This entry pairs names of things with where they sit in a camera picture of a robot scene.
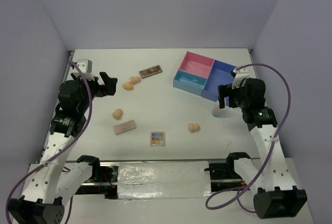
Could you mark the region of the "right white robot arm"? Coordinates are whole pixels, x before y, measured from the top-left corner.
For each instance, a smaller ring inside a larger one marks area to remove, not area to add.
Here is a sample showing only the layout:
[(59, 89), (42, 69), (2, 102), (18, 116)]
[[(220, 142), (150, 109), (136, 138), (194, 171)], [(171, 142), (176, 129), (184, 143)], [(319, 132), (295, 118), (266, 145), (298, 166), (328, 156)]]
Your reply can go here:
[(206, 205), (209, 210), (226, 207), (250, 190), (254, 213), (260, 219), (286, 218), (295, 217), (308, 199), (306, 191), (298, 188), (289, 172), (278, 135), (280, 124), (273, 110), (265, 105), (265, 91), (265, 83), (254, 78), (242, 79), (236, 87), (231, 84), (218, 87), (220, 100), (228, 98), (229, 107), (241, 109), (262, 165), (257, 169), (246, 153), (229, 154), (225, 166), (227, 175), (241, 176), (246, 185), (236, 187), (237, 195), (228, 202)]

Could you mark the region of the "pink blue lotion bottle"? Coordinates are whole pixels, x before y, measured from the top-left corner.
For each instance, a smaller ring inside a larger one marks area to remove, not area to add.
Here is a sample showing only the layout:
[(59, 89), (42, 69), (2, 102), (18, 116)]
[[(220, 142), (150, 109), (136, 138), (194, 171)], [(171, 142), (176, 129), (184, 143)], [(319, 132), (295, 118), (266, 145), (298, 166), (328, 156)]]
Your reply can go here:
[(216, 118), (220, 118), (222, 116), (223, 113), (223, 108), (219, 107), (219, 101), (216, 101), (213, 110), (212, 110), (212, 116), (216, 117)]

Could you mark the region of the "colourful square eyeshadow palette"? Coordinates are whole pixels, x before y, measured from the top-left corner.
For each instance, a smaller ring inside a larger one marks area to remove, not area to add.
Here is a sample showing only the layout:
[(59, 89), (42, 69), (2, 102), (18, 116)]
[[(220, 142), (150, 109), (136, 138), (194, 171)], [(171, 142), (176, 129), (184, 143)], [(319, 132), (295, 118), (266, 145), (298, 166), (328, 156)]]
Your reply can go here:
[(149, 141), (150, 146), (165, 146), (165, 132), (152, 131)]

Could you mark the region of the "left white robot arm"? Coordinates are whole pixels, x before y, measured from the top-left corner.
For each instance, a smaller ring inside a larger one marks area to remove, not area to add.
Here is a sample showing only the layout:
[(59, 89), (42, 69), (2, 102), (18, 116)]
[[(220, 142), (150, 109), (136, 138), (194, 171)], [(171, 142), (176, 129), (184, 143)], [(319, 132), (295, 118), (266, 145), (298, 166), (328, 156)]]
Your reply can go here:
[(39, 165), (17, 182), (28, 177), (30, 184), (17, 199), (8, 196), (8, 223), (61, 223), (65, 205), (85, 181), (97, 181), (102, 175), (97, 157), (82, 155), (75, 168), (62, 176), (62, 170), (72, 148), (86, 130), (92, 115), (95, 97), (113, 96), (118, 79), (100, 73), (103, 84), (91, 73), (72, 73), (72, 79), (59, 88), (58, 104), (49, 129), (48, 144)]

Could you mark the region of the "pink rectangular compact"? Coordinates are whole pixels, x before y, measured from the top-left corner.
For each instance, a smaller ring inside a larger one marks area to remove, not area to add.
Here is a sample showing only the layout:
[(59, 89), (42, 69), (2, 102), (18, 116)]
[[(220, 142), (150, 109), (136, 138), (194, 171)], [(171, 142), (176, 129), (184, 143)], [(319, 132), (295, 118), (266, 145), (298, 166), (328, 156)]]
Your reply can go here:
[(137, 128), (137, 126), (136, 126), (135, 121), (130, 120), (130, 121), (127, 121), (127, 122), (114, 126), (114, 133), (115, 133), (115, 135), (120, 135), (122, 133), (134, 130), (136, 128)]

